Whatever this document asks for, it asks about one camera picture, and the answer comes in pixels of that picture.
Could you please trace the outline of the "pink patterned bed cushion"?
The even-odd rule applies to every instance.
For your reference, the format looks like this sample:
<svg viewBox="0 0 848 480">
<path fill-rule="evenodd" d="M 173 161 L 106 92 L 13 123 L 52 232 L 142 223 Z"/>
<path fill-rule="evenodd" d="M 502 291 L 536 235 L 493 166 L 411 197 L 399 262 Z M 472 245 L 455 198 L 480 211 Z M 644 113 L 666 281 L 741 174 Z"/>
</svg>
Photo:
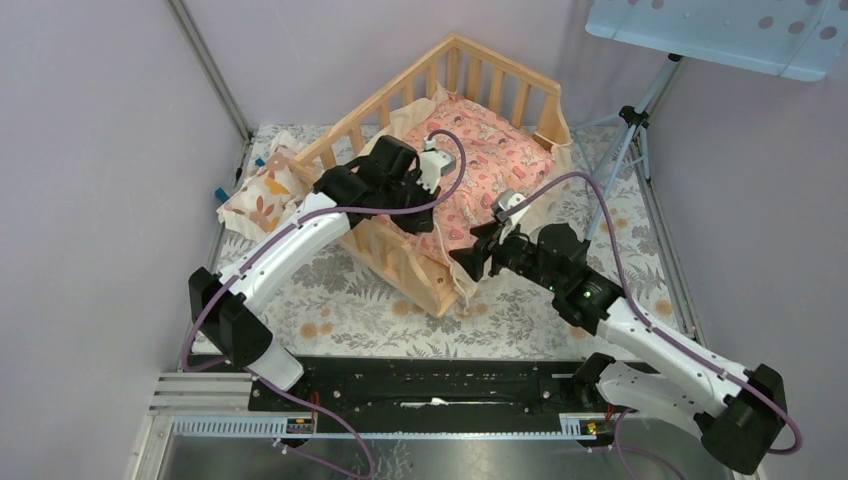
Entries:
<svg viewBox="0 0 848 480">
<path fill-rule="evenodd" d="M 431 232 L 411 235 L 386 216 L 377 221 L 412 244 L 414 251 L 448 267 L 455 290 L 470 298 L 477 283 L 449 258 L 451 250 L 466 248 L 474 238 L 469 229 L 492 219 L 492 207 L 502 192 L 512 189 L 526 197 L 572 167 L 566 145 L 543 147 L 530 134 L 512 127 L 486 107 L 439 88 L 434 97 L 420 98 L 390 113 L 388 125 L 378 132 L 419 149 L 432 131 L 454 133 L 466 152 L 462 185 L 434 210 Z"/>
</svg>

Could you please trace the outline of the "wooden pet bed frame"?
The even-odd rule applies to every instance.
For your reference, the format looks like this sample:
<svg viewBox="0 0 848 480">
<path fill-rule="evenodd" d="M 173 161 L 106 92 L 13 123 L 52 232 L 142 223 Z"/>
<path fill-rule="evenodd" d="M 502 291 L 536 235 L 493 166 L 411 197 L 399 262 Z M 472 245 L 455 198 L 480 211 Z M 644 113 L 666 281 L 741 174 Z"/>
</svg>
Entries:
<svg viewBox="0 0 848 480">
<path fill-rule="evenodd" d="M 362 133 L 365 120 L 375 117 L 385 127 L 393 100 L 406 106 L 433 96 L 439 86 L 483 101 L 496 113 L 508 115 L 514 127 L 535 126 L 532 136 L 545 148 L 565 145 L 571 139 L 558 81 L 452 33 L 298 153 L 290 165 L 295 178 L 310 189 L 319 177 L 318 166 L 336 166 L 333 147 L 340 139 L 348 138 L 354 153 L 360 153 L 366 145 Z M 459 297 L 446 266 L 416 253 L 409 241 L 377 219 L 363 221 L 339 243 L 432 316 L 444 315 Z"/>
</svg>

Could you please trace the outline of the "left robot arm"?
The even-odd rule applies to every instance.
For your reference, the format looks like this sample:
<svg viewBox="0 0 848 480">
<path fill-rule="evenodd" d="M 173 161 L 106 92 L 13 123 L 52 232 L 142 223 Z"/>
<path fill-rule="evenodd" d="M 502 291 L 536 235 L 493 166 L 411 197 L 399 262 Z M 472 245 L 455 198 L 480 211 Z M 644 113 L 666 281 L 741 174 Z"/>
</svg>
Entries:
<svg viewBox="0 0 848 480">
<path fill-rule="evenodd" d="M 309 401 L 302 364 L 259 320 L 270 299 L 301 266 L 361 222 L 386 216 L 410 234 L 434 228 L 433 211 L 459 187 L 442 178 L 467 166 L 466 152 L 438 147 L 435 133 L 417 151 L 391 135 L 377 138 L 371 151 L 326 170 L 296 211 L 239 261 L 216 273 L 201 267 L 189 279 L 192 327 L 184 351 L 203 334 L 220 357 L 198 370 L 227 362 L 272 385 L 272 398 L 288 411 Z"/>
</svg>

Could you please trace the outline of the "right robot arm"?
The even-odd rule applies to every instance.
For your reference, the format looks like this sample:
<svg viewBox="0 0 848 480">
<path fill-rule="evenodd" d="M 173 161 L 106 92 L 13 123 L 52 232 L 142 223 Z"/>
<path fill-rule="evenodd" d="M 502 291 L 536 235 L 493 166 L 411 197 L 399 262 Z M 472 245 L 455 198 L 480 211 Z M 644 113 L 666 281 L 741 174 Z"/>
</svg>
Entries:
<svg viewBox="0 0 848 480">
<path fill-rule="evenodd" d="M 546 225 L 530 239 L 518 224 L 524 213 L 505 212 L 522 199 L 513 191 L 499 198 L 492 221 L 471 228 L 475 243 L 450 257 L 474 280 L 506 269 L 546 288 L 568 324 L 654 369 L 645 375 L 609 355 L 591 355 L 574 375 L 573 396 L 583 410 L 608 403 L 636 410 L 691 434 L 725 467 L 754 474 L 789 424 L 783 377 L 766 364 L 748 369 L 652 320 L 588 266 L 590 243 L 568 224 Z"/>
</svg>

